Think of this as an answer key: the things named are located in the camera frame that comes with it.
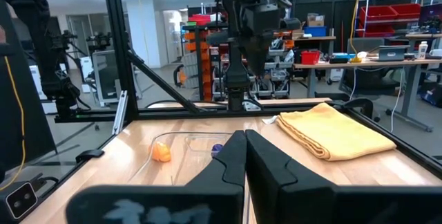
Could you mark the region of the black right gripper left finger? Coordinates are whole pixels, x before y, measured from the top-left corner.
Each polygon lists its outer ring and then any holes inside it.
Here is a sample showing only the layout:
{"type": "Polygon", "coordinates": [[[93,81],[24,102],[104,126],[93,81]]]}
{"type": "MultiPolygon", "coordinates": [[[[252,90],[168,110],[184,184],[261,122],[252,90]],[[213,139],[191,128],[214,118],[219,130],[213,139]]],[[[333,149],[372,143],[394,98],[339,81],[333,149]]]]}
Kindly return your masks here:
{"type": "Polygon", "coordinates": [[[247,137],[235,131],[183,186],[98,185],[67,204],[68,224],[241,224],[247,137]]]}

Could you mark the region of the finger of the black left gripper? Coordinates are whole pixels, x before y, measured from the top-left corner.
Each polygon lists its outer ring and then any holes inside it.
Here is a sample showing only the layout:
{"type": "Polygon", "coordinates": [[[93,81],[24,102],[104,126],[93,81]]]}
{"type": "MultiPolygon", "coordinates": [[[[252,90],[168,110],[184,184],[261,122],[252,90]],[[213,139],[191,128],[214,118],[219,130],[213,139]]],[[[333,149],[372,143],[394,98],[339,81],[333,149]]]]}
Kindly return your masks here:
{"type": "Polygon", "coordinates": [[[257,53],[257,75],[262,75],[265,70],[265,62],[273,39],[259,39],[257,53]]]}
{"type": "Polygon", "coordinates": [[[257,46],[253,41],[244,41],[241,43],[242,54],[247,60],[249,70],[254,75],[257,75],[259,72],[259,65],[256,58],[256,48],[257,46]]]}

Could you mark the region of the orange toy bell pepper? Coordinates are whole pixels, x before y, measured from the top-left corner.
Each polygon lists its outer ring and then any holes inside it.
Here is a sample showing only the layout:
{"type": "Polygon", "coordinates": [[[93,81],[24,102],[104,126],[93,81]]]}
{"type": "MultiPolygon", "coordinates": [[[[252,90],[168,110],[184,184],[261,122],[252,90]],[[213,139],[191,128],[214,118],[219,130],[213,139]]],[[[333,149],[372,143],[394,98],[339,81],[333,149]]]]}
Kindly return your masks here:
{"type": "Polygon", "coordinates": [[[151,158],[158,162],[170,162],[172,158],[171,151],[163,142],[155,142],[151,146],[151,158]]]}

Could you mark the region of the clear plastic tupperware tub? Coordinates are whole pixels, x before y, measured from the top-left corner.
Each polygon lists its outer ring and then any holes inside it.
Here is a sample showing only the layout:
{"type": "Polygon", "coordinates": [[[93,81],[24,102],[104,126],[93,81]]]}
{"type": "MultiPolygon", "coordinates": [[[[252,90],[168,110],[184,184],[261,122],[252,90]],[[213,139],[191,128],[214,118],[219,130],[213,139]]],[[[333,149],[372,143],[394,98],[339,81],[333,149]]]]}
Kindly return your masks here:
{"type": "Polygon", "coordinates": [[[148,159],[129,180],[131,185],[185,185],[199,174],[217,153],[213,147],[224,145],[229,132],[172,131],[156,136],[148,148],[148,159]],[[171,160],[153,159],[157,144],[169,148],[171,160]]]}

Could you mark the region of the orange bin rack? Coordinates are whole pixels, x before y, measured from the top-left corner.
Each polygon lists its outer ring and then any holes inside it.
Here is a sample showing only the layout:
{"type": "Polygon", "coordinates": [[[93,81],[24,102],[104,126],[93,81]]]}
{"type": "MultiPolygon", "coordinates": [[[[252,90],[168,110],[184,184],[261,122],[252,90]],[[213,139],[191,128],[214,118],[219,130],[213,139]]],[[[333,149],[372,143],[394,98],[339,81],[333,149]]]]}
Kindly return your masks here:
{"type": "Polygon", "coordinates": [[[182,29],[184,33],[184,48],[187,52],[182,57],[182,74],[180,75],[183,85],[186,88],[202,87],[202,94],[198,94],[199,99],[204,101],[212,100],[211,92],[211,61],[209,57],[209,45],[206,43],[208,34],[207,24],[210,22],[209,16],[194,16],[182,29]]]}

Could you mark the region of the blue bin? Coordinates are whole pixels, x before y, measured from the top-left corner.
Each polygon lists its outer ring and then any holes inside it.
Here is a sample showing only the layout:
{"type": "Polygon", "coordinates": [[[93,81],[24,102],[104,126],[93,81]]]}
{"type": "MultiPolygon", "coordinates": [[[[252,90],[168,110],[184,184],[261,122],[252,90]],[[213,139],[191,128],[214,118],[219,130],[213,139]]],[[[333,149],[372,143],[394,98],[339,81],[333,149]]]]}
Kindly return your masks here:
{"type": "Polygon", "coordinates": [[[326,26],[313,26],[313,27],[304,27],[304,33],[310,34],[312,37],[325,37],[327,36],[327,27],[326,26]]]}

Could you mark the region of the cardboard box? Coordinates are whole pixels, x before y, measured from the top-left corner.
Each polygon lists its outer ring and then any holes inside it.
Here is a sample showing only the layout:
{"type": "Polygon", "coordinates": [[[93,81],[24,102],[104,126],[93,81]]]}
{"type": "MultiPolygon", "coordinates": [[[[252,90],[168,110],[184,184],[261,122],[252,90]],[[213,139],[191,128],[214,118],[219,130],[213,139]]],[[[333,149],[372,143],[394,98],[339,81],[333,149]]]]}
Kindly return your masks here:
{"type": "Polygon", "coordinates": [[[325,16],[318,14],[308,14],[307,25],[309,27],[323,27],[325,25],[325,16]]]}

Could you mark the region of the yellow folded cloth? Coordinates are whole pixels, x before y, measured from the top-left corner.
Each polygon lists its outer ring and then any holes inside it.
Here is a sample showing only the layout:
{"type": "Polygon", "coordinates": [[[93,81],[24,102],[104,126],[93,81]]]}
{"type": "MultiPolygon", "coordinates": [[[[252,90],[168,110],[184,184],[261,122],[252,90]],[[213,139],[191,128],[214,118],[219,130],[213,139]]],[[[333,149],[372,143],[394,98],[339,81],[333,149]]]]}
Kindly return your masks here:
{"type": "Polygon", "coordinates": [[[315,157],[326,161],[352,160],[396,148],[389,138],[326,103],[304,112],[280,113],[276,123],[315,157]]]}

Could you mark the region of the wooden office desk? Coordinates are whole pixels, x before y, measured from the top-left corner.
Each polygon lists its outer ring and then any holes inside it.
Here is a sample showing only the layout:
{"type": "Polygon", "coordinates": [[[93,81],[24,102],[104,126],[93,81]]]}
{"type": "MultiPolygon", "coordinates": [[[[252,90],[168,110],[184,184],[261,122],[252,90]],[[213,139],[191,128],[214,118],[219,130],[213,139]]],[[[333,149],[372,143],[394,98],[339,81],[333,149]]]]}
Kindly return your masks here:
{"type": "Polygon", "coordinates": [[[418,121],[414,118],[414,110],[416,103],[416,95],[418,91],[419,79],[423,72],[421,66],[423,64],[440,64],[442,59],[415,59],[404,60],[400,62],[375,62],[369,59],[364,59],[361,63],[346,63],[346,64],[330,64],[330,63],[317,63],[317,64],[294,64],[296,69],[307,69],[307,97],[315,97],[316,91],[316,79],[315,70],[329,70],[335,68],[362,68],[362,67],[410,67],[406,77],[406,89],[403,98],[402,109],[399,113],[394,113],[393,116],[401,119],[405,122],[409,122],[414,126],[423,129],[427,132],[432,132],[433,127],[418,121]]]}

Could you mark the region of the grey office chair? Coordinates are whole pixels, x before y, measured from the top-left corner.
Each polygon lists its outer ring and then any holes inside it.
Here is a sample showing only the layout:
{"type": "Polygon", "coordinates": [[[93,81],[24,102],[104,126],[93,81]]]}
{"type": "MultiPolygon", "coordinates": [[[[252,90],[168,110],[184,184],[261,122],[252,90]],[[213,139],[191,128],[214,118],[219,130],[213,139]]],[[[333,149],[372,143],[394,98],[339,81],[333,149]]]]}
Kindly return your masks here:
{"type": "MultiPolygon", "coordinates": [[[[371,51],[379,46],[385,45],[384,38],[361,37],[353,38],[353,45],[348,40],[347,51],[371,51]]],[[[343,71],[339,83],[339,90],[352,99],[366,97],[370,100],[377,100],[381,95],[393,95],[399,83],[390,79],[387,73],[391,70],[388,67],[362,67],[346,68],[343,71]]]]}

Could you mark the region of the red shelf bin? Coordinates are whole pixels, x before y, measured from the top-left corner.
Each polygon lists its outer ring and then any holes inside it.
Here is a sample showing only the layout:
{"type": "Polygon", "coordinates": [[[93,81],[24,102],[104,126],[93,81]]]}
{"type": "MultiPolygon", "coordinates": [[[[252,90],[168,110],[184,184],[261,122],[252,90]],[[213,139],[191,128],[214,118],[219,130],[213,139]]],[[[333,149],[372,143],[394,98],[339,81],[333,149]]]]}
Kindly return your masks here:
{"type": "Polygon", "coordinates": [[[421,14],[421,5],[418,3],[396,4],[390,7],[397,13],[397,19],[418,19],[421,14]]]}
{"type": "Polygon", "coordinates": [[[358,14],[361,21],[395,20],[397,17],[398,13],[391,6],[361,7],[358,14]]]}
{"type": "Polygon", "coordinates": [[[391,37],[394,33],[391,25],[359,25],[356,31],[358,37],[391,37]]]}

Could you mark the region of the black table clamp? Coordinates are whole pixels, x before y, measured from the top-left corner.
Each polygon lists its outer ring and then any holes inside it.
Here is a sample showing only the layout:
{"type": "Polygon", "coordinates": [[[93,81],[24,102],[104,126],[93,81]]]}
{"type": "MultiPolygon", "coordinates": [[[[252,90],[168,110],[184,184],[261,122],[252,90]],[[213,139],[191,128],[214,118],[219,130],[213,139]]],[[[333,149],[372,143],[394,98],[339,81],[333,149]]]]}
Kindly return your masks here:
{"type": "Polygon", "coordinates": [[[81,152],[78,156],[75,157],[76,163],[87,162],[92,158],[100,158],[104,155],[104,151],[100,149],[91,149],[81,152]]]}

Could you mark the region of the grey laptop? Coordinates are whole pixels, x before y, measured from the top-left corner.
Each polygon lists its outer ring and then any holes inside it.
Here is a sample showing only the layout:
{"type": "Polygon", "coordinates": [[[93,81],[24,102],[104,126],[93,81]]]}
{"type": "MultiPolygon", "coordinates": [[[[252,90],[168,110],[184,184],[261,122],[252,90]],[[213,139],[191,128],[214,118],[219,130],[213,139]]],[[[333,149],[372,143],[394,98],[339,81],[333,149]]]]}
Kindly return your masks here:
{"type": "Polygon", "coordinates": [[[401,62],[409,46],[380,46],[378,49],[378,60],[380,62],[401,62]]]}

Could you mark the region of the grey equipment cabinet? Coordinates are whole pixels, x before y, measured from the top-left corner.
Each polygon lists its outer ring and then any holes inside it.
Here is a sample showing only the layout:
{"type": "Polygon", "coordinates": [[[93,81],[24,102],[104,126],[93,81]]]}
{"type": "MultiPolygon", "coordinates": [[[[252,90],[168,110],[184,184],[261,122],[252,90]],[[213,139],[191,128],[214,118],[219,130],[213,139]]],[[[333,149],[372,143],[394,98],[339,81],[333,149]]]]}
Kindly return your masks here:
{"type": "Polygon", "coordinates": [[[97,51],[92,55],[97,99],[100,106],[119,102],[122,92],[114,50],[97,51]]]}

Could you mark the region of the black aluminium table frame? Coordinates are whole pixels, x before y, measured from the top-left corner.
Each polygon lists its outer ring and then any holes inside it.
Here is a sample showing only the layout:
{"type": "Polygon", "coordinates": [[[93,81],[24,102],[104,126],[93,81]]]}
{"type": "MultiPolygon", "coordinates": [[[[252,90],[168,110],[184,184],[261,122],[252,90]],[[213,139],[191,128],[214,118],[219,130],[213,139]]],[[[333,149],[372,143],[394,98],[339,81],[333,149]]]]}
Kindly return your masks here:
{"type": "Polygon", "coordinates": [[[438,160],[419,151],[372,120],[373,103],[368,99],[352,100],[348,103],[334,102],[327,99],[321,100],[319,98],[299,99],[297,102],[278,100],[275,103],[266,100],[261,103],[261,109],[257,111],[246,111],[244,109],[231,111],[229,107],[221,105],[219,102],[208,103],[207,106],[196,106],[193,102],[182,97],[131,51],[128,44],[128,35],[124,27],[122,0],[106,0],[106,7],[110,15],[117,70],[123,77],[123,88],[128,91],[126,94],[128,109],[123,111],[124,122],[129,124],[136,120],[268,117],[282,112],[307,111],[320,103],[327,103],[355,121],[392,140],[402,154],[442,180],[442,164],[438,160]],[[160,108],[139,109],[135,99],[134,82],[129,74],[132,66],[138,67],[158,86],[162,87],[163,91],[174,97],[178,105],[171,106],[169,104],[160,108]]]}

